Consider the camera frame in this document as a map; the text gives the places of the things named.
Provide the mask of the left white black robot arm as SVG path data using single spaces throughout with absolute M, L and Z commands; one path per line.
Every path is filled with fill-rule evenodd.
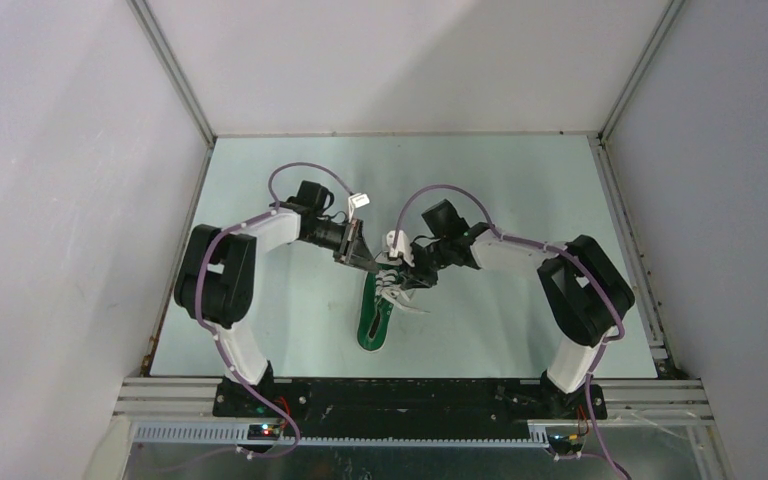
M 270 363 L 245 324 L 255 293 L 258 259 L 294 242 L 331 252 L 336 263 L 375 273 L 378 265 L 363 235 L 357 209 L 365 193 L 348 197 L 342 221 L 327 215 L 333 193 L 304 181 L 296 195 L 273 202 L 249 220 L 219 228 L 201 224 L 191 234 L 173 289 L 174 302 L 206 329 L 226 366 L 227 377 L 242 385 L 237 402 L 252 416 L 264 416 L 276 403 L 275 388 L 263 379 Z

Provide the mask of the white shoelace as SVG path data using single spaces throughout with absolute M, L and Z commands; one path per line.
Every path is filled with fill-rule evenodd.
M 373 277 L 373 299 L 376 307 L 388 305 L 390 309 L 398 309 L 411 314 L 428 314 L 427 310 L 415 307 L 411 304 L 412 290 L 402 287 L 401 259 L 392 259 L 385 252 L 380 252 L 375 261 L 378 271 Z

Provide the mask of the green canvas sneaker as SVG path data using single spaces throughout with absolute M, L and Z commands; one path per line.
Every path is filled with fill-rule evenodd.
M 367 352 L 375 352 L 385 343 L 388 324 L 394 305 L 385 294 L 388 287 L 398 283 L 395 265 L 380 264 L 377 273 L 368 273 L 361 296 L 361 307 L 356 332 L 358 345 Z

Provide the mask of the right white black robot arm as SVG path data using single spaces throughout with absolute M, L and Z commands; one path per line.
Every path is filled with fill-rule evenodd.
M 401 228 L 384 238 L 399 261 L 400 290 L 431 288 L 441 270 L 534 273 L 562 337 L 540 377 L 541 402 L 555 418 L 597 417 L 593 377 L 607 346 L 626 334 L 624 317 L 635 304 L 628 282 L 592 237 L 552 244 L 506 233 L 491 219 L 469 224 L 448 200 L 422 215 L 432 237 L 421 245 Z

